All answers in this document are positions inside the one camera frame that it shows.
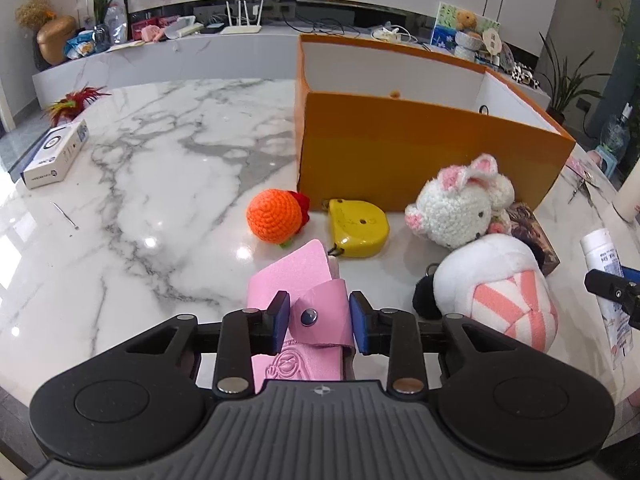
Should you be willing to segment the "pink foam notebook case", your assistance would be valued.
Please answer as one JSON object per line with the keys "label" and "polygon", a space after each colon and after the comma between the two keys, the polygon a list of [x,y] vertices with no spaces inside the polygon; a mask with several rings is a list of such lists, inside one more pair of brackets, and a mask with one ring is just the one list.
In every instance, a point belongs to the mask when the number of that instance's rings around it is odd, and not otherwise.
{"label": "pink foam notebook case", "polygon": [[290,296],[286,335],[276,356],[252,357],[255,388],[262,388],[267,379],[352,379],[355,345],[346,284],[337,260],[326,254],[320,240],[311,240],[252,276],[247,305],[265,310],[277,292]]}

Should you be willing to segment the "orange crochet ball toy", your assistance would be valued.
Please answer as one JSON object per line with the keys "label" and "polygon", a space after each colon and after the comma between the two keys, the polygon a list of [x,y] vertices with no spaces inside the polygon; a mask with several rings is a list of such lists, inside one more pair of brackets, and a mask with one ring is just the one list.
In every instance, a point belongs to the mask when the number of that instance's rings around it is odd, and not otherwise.
{"label": "orange crochet ball toy", "polygon": [[268,188],[248,204],[245,218],[262,242],[288,246],[309,221],[310,199],[299,192]]}

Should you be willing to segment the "white plush pink striped toy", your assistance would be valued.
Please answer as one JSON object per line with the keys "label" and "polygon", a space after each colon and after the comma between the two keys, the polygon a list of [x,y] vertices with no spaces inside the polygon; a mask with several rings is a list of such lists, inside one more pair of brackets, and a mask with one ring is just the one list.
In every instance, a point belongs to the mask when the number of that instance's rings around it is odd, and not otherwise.
{"label": "white plush pink striped toy", "polygon": [[412,306],[432,321],[461,314],[541,352],[559,328],[534,252],[506,234],[488,234],[450,252],[418,281]]}

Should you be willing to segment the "white pink crochet bunny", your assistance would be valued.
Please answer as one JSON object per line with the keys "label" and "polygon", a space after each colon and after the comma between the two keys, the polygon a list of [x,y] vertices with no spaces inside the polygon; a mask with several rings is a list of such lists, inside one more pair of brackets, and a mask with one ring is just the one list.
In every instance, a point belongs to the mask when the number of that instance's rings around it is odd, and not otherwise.
{"label": "white pink crochet bunny", "polygon": [[468,166],[449,166],[425,183],[405,209],[414,235],[455,250],[486,234],[510,234],[511,181],[494,156],[481,154]]}

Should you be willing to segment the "white tube bottle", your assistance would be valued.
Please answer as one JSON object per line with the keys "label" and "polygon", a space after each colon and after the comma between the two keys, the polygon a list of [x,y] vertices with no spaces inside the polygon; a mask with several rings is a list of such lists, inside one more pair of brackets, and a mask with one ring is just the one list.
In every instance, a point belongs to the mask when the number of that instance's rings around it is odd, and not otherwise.
{"label": "white tube bottle", "polygon": [[639,271],[623,266],[607,229],[598,229],[580,240],[587,263],[585,288],[597,297],[608,337],[613,368],[634,348],[639,330]]}

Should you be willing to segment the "yellow tape measure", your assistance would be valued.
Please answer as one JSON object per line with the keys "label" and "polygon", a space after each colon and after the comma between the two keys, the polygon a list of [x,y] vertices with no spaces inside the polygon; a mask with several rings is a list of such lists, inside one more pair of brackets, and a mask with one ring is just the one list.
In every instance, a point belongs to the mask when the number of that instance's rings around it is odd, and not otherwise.
{"label": "yellow tape measure", "polygon": [[332,247],[328,255],[370,258],[382,252],[390,235],[384,211],[364,200],[331,198],[322,204],[328,214]]}

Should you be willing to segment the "dark printed card box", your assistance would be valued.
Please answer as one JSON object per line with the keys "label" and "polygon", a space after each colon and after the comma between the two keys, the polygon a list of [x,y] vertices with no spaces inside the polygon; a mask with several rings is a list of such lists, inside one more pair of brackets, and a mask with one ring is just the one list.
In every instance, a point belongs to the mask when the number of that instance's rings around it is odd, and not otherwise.
{"label": "dark printed card box", "polygon": [[560,264],[560,258],[533,211],[526,203],[514,203],[506,212],[511,221],[511,234],[530,248],[541,273],[551,274]]}

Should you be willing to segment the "thin metal pin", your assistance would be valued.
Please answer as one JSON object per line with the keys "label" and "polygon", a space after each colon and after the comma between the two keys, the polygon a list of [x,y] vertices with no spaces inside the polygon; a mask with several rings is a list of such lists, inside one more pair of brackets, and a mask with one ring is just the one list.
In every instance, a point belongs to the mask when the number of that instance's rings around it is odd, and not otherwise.
{"label": "thin metal pin", "polygon": [[75,231],[79,231],[78,224],[72,218],[70,218],[70,215],[60,205],[58,205],[57,203],[53,203],[53,206],[60,214],[62,214],[62,217],[72,226]]}

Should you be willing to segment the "green potted plant right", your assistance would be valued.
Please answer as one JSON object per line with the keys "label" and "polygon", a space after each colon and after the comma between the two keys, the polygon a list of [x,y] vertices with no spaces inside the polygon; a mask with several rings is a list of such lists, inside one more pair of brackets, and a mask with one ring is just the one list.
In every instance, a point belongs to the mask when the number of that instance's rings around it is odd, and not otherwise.
{"label": "green potted plant right", "polygon": [[538,75],[548,82],[551,91],[550,103],[547,107],[547,114],[553,118],[560,126],[566,121],[565,111],[567,107],[579,98],[589,96],[598,101],[603,99],[603,93],[586,86],[586,83],[593,78],[605,78],[610,73],[592,72],[584,73],[582,69],[591,61],[595,50],[590,51],[572,70],[568,57],[561,58],[551,37],[544,38],[542,33],[539,37],[544,47],[544,54],[547,55],[551,67],[551,75],[539,72]]}

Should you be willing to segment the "large orange cardboard box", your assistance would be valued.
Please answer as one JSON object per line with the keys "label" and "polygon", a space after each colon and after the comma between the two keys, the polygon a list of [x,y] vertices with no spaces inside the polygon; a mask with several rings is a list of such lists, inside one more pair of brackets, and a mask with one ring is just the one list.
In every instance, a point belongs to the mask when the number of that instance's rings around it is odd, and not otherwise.
{"label": "large orange cardboard box", "polygon": [[303,35],[295,86],[297,189],[401,212],[442,168],[494,156],[537,207],[574,139],[490,68],[372,39]]}

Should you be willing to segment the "white product box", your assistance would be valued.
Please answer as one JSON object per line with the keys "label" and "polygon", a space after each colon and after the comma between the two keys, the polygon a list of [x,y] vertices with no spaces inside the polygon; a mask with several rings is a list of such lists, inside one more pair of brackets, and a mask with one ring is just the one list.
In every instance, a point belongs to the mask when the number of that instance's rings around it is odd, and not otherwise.
{"label": "white product box", "polygon": [[22,171],[22,180],[26,188],[32,191],[63,181],[86,144],[88,136],[89,130],[84,120],[52,128]]}

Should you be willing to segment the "red feather duster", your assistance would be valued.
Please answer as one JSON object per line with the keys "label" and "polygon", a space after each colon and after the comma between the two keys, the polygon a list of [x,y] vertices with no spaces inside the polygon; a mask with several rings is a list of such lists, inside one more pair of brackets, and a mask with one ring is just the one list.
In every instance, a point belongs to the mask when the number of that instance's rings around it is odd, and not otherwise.
{"label": "red feather duster", "polygon": [[90,104],[102,96],[109,95],[104,87],[85,86],[81,90],[66,93],[63,99],[48,105],[44,110],[49,117],[50,125],[57,127],[60,122],[72,122]]}

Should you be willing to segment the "small teddy bear in cup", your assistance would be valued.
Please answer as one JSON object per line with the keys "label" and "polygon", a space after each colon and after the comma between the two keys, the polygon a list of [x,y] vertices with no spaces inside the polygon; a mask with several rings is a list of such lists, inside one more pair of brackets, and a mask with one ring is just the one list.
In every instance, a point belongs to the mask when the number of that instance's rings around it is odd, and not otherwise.
{"label": "small teddy bear in cup", "polygon": [[477,19],[472,11],[456,11],[456,36],[454,36],[454,55],[457,58],[474,62],[476,52],[483,47],[482,36],[476,31]]}

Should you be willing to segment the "white wifi router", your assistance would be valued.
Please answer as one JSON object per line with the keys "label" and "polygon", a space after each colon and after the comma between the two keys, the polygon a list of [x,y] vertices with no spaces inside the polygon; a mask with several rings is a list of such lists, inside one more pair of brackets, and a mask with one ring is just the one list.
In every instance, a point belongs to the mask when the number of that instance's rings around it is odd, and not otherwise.
{"label": "white wifi router", "polygon": [[235,13],[232,5],[226,2],[227,24],[220,32],[221,35],[254,35],[262,30],[262,10],[264,2],[254,4],[250,9],[246,0],[236,2]]}

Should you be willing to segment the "gold brown vase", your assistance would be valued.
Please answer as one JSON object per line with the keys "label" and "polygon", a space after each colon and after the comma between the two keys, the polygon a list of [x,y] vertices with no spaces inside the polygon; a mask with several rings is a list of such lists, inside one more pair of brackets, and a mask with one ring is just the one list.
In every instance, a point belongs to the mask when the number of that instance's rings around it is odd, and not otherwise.
{"label": "gold brown vase", "polygon": [[65,60],[66,41],[75,36],[76,29],[76,20],[70,15],[54,18],[39,29],[37,44],[42,57],[50,65],[55,66]]}

